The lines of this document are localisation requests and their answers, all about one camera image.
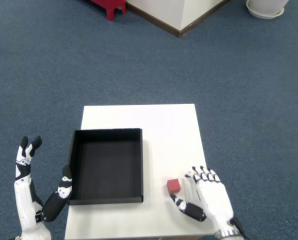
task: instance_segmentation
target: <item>red chair leg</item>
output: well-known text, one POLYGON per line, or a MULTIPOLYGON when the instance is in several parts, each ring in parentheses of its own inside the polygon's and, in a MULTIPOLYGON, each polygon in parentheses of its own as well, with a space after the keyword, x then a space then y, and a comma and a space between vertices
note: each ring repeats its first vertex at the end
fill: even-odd
POLYGON ((115 19, 115 10, 114 9, 106 9, 107 19, 108 21, 113 21, 115 19))
POLYGON ((121 10, 122 10, 122 14, 126 14, 127 10, 126 10, 126 2, 123 1, 123 3, 121 4, 121 10))

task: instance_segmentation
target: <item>black tray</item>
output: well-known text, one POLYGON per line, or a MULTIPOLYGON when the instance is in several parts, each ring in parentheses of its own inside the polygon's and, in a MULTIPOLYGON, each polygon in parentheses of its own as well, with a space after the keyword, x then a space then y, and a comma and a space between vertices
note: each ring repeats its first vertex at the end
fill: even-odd
POLYGON ((70 154, 70 205, 141 203, 140 128, 76 130, 70 154))

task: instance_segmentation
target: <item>brown baseboard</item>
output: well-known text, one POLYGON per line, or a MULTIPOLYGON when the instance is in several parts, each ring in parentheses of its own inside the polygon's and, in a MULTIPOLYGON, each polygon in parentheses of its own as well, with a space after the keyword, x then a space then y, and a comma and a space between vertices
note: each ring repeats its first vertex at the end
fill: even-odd
POLYGON ((183 37, 186 33, 188 33, 190 30, 192 30, 195 26, 198 24, 202 23, 206 18, 210 17, 212 14, 214 14, 216 11, 218 11, 222 6, 227 4, 230 0, 224 0, 211 8, 209 11, 207 11, 205 14, 201 15, 199 18, 197 18, 195 21, 190 23, 188 26, 183 28, 182 30, 178 30, 174 28, 173 26, 165 23, 164 21, 159 20, 158 18, 150 15, 149 13, 131 5, 130 3, 126 2, 127 9, 134 13, 137 14, 138 16, 142 17, 143 19, 147 20, 148 22, 158 26, 159 28, 167 31, 168 33, 181 38, 183 37))

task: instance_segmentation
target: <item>white wall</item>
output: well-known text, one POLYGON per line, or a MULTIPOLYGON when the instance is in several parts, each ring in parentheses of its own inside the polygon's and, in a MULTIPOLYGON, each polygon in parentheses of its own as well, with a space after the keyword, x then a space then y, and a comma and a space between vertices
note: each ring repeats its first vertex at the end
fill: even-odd
POLYGON ((223 0, 126 0, 177 30, 182 30, 223 0))
POLYGON ((186 0, 126 0, 131 5, 181 30, 186 0))
POLYGON ((185 28, 222 1, 223 0, 185 0, 180 29, 185 28))

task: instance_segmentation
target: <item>red stool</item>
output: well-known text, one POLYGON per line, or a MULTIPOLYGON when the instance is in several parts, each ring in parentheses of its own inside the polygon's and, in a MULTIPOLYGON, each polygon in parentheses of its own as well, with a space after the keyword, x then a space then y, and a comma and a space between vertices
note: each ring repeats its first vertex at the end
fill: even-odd
POLYGON ((125 0, 91 0, 93 3, 103 7, 107 13, 107 19, 113 21, 115 18, 115 9, 121 7, 122 13, 126 13, 125 0))

